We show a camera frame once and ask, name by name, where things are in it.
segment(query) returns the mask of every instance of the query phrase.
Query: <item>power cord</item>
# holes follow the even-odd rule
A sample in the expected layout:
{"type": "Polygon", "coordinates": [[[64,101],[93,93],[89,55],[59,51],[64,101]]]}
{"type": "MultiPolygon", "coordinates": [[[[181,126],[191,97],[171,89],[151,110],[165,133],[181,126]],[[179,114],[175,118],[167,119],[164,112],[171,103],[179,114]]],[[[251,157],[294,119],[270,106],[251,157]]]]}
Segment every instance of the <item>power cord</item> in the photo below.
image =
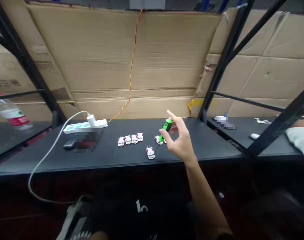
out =
{"type": "Polygon", "coordinates": [[[55,144],[57,143],[57,141],[59,140],[59,137],[61,136],[63,130],[65,129],[66,127],[66,124],[72,119],[74,118],[76,115],[80,114],[80,113],[83,113],[83,112],[86,112],[88,114],[88,116],[90,116],[89,112],[88,111],[81,111],[81,112],[78,112],[76,114],[74,114],[72,117],[70,117],[66,122],[65,124],[63,125],[59,135],[57,136],[56,140],[54,141],[52,147],[50,148],[50,150],[44,155],[44,157],[41,159],[41,161],[39,161],[39,163],[35,166],[35,168],[33,169],[31,175],[30,175],[30,178],[29,178],[29,181],[28,181],[28,188],[29,188],[29,191],[30,193],[36,197],[37,199],[43,201],[43,202],[47,202],[47,203],[56,203],[56,204],[69,204],[69,203],[76,203],[77,201],[71,201],[71,202],[56,202],[56,201],[52,201],[52,200],[48,200],[48,199],[45,199],[45,198],[41,198],[40,196],[38,196],[36,193],[33,192],[32,188],[31,188],[31,180],[32,180],[32,176],[35,172],[35,170],[38,168],[38,166],[44,161],[44,159],[46,159],[46,157],[49,155],[49,153],[52,151],[52,149],[54,148],[55,144]]]}

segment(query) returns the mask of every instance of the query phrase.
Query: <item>green screwdriver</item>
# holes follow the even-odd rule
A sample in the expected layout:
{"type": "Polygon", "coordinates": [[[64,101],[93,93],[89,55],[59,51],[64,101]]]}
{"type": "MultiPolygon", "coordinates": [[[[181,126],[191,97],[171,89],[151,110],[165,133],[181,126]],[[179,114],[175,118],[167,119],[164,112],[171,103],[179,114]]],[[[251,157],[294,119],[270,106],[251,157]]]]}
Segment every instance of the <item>green screwdriver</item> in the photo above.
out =
{"type": "MultiPolygon", "coordinates": [[[[162,128],[163,128],[165,131],[169,132],[170,129],[171,129],[171,127],[172,127],[172,119],[168,118],[168,119],[165,120],[165,123],[163,124],[163,127],[162,127],[162,128]]],[[[160,145],[160,142],[163,142],[163,141],[164,141],[164,138],[163,138],[162,134],[159,136],[159,139],[158,139],[158,140],[159,140],[159,144],[158,144],[158,146],[156,147],[156,150],[158,150],[158,147],[159,147],[159,145],[160,145]]]]}

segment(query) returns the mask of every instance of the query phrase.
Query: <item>white computer mouse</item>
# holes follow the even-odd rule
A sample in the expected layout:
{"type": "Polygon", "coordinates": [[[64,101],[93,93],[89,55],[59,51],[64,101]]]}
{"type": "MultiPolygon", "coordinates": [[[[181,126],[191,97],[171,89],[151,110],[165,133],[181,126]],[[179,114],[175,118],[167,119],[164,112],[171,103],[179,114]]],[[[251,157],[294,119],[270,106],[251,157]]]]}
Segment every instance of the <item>white computer mouse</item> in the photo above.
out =
{"type": "Polygon", "coordinates": [[[256,140],[260,135],[256,133],[251,133],[250,137],[254,140],[256,140]]]}

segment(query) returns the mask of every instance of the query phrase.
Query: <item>black rack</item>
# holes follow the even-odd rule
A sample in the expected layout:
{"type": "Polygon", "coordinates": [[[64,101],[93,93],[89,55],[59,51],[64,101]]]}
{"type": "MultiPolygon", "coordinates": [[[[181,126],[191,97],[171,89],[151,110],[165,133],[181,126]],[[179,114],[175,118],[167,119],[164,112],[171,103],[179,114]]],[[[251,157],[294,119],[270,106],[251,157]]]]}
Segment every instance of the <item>black rack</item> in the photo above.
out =
{"type": "Polygon", "coordinates": [[[264,107],[281,112],[274,122],[255,140],[247,149],[245,154],[248,157],[257,157],[264,149],[266,149],[280,134],[290,127],[296,120],[304,115],[304,91],[293,100],[287,108],[281,108],[264,103],[250,101],[244,98],[230,96],[224,93],[216,92],[226,66],[232,59],[242,50],[242,48],[253,38],[253,36],[264,26],[264,24],[275,14],[275,12],[286,2],[286,0],[277,0],[273,3],[270,9],[262,16],[252,30],[244,37],[241,43],[235,47],[240,36],[242,28],[247,20],[249,12],[253,6],[254,0],[249,0],[247,4],[239,7],[230,34],[226,40],[220,60],[214,72],[209,89],[204,97],[202,107],[199,112],[199,119],[207,123],[207,111],[211,104],[214,95],[231,98],[237,101],[249,103],[252,105],[264,107]]]}
{"type": "Polygon", "coordinates": [[[12,53],[21,67],[24,69],[31,82],[37,90],[28,91],[23,93],[15,93],[0,96],[0,99],[19,97],[23,95],[29,95],[39,93],[44,102],[50,109],[53,115],[52,127],[56,127],[66,121],[66,117],[56,102],[51,90],[46,85],[42,75],[40,74],[36,64],[26,50],[21,38],[12,26],[8,16],[4,12],[0,5],[0,44],[5,47],[10,53],[12,53]]]}

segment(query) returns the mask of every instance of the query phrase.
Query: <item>plastic water bottle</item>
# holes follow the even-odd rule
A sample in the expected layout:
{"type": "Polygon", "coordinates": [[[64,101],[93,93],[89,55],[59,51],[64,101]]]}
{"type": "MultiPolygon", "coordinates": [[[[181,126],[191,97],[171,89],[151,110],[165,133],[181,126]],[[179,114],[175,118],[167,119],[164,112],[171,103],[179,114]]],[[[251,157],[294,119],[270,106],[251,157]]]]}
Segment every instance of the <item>plastic water bottle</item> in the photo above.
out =
{"type": "Polygon", "coordinates": [[[17,130],[25,130],[33,127],[32,123],[18,106],[8,99],[0,99],[0,114],[17,130]]]}

